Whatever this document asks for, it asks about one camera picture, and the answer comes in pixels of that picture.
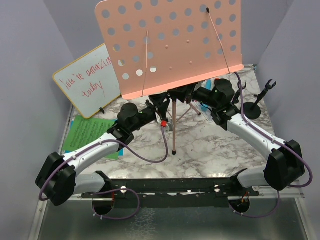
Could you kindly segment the black mic stand front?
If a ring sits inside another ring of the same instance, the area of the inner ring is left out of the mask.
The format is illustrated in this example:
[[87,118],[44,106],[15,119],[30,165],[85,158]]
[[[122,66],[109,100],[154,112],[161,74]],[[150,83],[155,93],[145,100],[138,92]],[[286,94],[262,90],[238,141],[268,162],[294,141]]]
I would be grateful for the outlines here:
[[265,88],[262,90],[261,93],[255,94],[256,97],[255,102],[245,102],[243,107],[241,108],[244,110],[244,115],[250,120],[256,120],[261,115],[261,108],[258,106],[258,103],[263,100],[263,98],[267,95],[268,91],[273,89],[277,82],[275,81],[273,84],[271,82],[273,79],[270,79],[266,84]]

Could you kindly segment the pink music stand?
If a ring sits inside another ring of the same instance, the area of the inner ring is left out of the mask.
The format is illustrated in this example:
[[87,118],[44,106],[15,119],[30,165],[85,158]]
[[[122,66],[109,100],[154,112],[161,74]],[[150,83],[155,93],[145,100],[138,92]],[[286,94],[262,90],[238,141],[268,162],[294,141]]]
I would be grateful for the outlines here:
[[95,16],[124,99],[168,93],[243,69],[239,0],[104,0]]

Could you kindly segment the blue toy microphone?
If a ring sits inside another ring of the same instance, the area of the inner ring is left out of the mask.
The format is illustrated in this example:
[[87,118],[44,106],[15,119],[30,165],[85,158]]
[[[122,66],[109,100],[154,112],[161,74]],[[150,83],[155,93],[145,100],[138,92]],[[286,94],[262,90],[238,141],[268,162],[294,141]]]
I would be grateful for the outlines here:
[[205,82],[205,88],[207,90],[211,90],[212,89],[212,80],[211,79],[207,79]]

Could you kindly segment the green sheet music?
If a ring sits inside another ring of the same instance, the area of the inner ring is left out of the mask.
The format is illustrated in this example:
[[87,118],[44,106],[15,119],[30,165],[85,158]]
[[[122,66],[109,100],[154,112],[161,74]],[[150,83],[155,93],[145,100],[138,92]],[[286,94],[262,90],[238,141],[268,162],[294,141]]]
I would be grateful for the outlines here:
[[115,123],[114,119],[89,118],[77,115],[71,122],[62,151],[71,153],[100,138]]

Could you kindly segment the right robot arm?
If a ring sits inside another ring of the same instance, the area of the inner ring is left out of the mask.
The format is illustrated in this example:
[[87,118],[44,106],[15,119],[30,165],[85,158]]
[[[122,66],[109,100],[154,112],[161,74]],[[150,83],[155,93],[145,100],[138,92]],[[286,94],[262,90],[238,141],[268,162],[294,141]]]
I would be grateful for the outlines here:
[[209,106],[216,125],[246,141],[266,159],[264,167],[237,173],[229,184],[230,191],[240,196],[253,186],[270,186],[277,191],[290,187],[306,171],[300,145],[294,140],[280,139],[247,120],[233,104],[235,94],[227,79],[218,79],[212,90],[196,83],[186,87],[187,100]]

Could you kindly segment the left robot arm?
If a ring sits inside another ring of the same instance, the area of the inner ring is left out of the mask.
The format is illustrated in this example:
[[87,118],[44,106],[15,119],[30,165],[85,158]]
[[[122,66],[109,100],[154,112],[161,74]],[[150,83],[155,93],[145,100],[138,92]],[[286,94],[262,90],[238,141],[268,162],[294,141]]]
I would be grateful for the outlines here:
[[168,93],[150,95],[145,104],[146,108],[142,110],[138,110],[134,103],[124,104],[115,123],[106,133],[84,147],[67,155],[51,153],[35,180],[40,189],[38,199],[49,200],[55,206],[62,205],[76,193],[78,175],[103,157],[128,148],[135,131],[160,119],[160,130],[163,133],[168,122]]

